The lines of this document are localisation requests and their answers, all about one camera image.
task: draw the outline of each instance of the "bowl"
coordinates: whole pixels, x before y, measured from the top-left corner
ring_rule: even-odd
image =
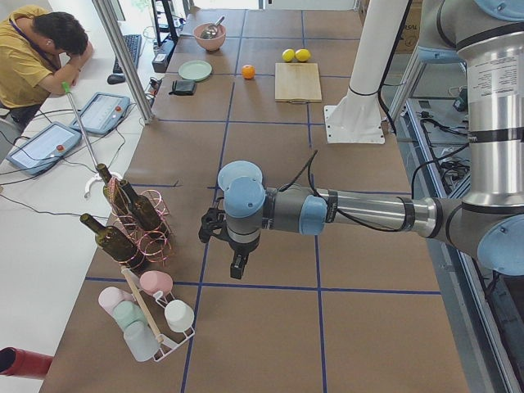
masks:
[[[203,25],[197,26],[193,30],[193,36],[195,37],[196,42],[203,47],[206,51],[213,52],[218,50],[224,41],[226,40],[226,28],[223,25],[220,25],[218,27],[219,32],[216,34],[215,38],[212,39],[203,39],[200,38],[200,34],[202,34],[202,31],[209,26],[212,25],[212,23],[205,23]]]

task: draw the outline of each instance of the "metal utensil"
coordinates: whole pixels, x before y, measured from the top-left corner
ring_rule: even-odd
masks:
[[[224,21],[225,16],[222,15],[214,24],[207,26],[202,30],[200,38],[213,39],[219,33],[219,26]]]

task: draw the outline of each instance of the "cardboard box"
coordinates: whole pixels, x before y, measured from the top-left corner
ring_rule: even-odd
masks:
[[[359,15],[362,24],[366,19],[369,2],[377,0],[360,0]],[[413,0],[409,9],[408,19],[402,32],[402,37],[396,47],[395,53],[412,53],[417,46],[418,36],[420,33],[420,18],[422,14],[422,0]]]

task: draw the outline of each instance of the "wine bottle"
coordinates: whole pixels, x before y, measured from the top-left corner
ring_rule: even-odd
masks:
[[[146,256],[117,227],[104,226],[88,213],[80,216],[80,222],[96,233],[95,241],[98,246],[120,265],[134,272],[141,272],[149,265]]]
[[[128,210],[136,219],[138,226],[144,231],[153,231],[148,233],[152,238],[168,237],[169,230],[158,215],[155,206],[149,201],[149,198],[137,194],[131,184],[125,179],[120,180],[120,186],[129,199]]]
[[[118,216],[120,222],[122,223],[122,225],[124,225],[124,228],[127,231],[127,233],[132,233],[136,229],[136,224],[134,222],[133,217],[129,215],[128,201],[125,197],[124,192],[122,192],[122,189],[120,188],[119,182],[115,182],[115,189],[113,190],[113,197],[111,198],[108,186],[113,176],[109,172],[109,169],[107,168],[106,164],[98,164],[97,172],[98,174],[100,174],[100,177],[104,182],[102,192],[104,194],[104,197],[106,197],[107,201],[111,205],[113,213]]]

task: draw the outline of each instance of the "cutting board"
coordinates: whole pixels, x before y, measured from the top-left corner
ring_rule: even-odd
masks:
[[[321,102],[317,63],[276,63],[275,101]]]

